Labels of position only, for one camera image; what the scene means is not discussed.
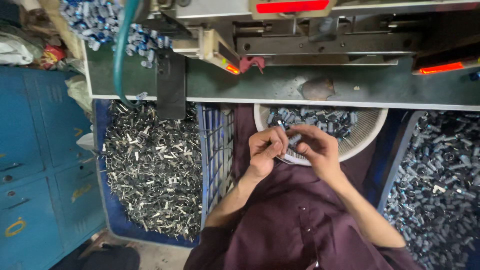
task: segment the right hand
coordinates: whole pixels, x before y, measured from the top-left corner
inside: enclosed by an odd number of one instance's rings
[[[335,137],[316,126],[305,124],[291,126],[288,132],[302,135],[297,151],[310,161],[320,179],[331,185],[343,175],[338,162],[338,142]]]

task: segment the orange light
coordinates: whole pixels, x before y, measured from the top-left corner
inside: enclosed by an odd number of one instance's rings
[[[228,66],[226,67],[226,69],[227,69],[228,71],[231,71],[231,72],[234,73],[234,74],[238,74],[238,73],[239,73],[239,69],[236,68],[236,67],[234,67],[234,66],[232,66],[231,64],[228,64]]]
[[[257,4],[258,13],[282,13],[324,10],[329,0],[297,1]]]
[[[446,65],[441,65],[436,67],[421,68],[420,73],[432,74],[432,73],[444,72],[444,71],[450,71],[450,70],[456,70],[456,69],[462,69],[462,68],[463,68],[462,62],[456,62],[456,63],[446,64]]]

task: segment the concrete floor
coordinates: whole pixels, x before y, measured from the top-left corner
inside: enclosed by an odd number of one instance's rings
[[[140,254],[140,270],[182,270],[191,249],[149,244],[135,245]]]

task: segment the green hose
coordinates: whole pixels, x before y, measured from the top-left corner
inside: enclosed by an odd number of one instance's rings
[[[130,24],[132,24],[133,16],[138,7],[138,0],[127,0],[125,3],[125,18],[118,32],[117,48],[113,54],[113,85],[115,86],[115,92],[120,97],[121,101],[130,108],[136,108],[140,106],[141,102],[131,102],[125,97],[122,89],[122,71],[123,71],[123,57],[125,56],[125,47],[128,43],[128,32]]]

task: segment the white basket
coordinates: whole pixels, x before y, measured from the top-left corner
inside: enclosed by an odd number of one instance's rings
[[[258,131],[263,131],[268,128],[267,119],[269,113],[269,104],[256,103],[253,107],[253,116]],[[340,162],[347,160],[365,149],[365,147],[377,137],[380,129],[385,123],[387,113],[388,108],[358,108],[358,121],[351,128],[350,136],[338,142],[338,160]],[[312,165],[304,156],[296,153],[290,148],[287,150],[285,159],[298,165]]]

